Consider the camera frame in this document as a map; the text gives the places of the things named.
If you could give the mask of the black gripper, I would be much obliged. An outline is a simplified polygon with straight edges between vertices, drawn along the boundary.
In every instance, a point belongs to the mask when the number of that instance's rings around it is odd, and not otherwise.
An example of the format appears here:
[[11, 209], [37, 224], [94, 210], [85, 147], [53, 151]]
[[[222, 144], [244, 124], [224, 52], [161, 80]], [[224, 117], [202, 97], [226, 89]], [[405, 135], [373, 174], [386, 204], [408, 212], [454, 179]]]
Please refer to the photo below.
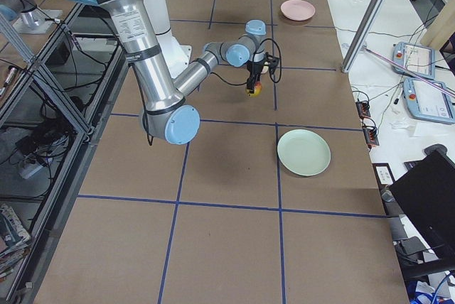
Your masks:
[[245, 89], [247, 92], [254, 92], [255, 87], [260, 86], [260, 75], [264, 67], [268, 68], [269, 76], [272, 77], [279, 64], [279, 57], [264, 53], [256, 55], [253, 61], [247, 62], [247, 70], [250, 75], [247, 78]]

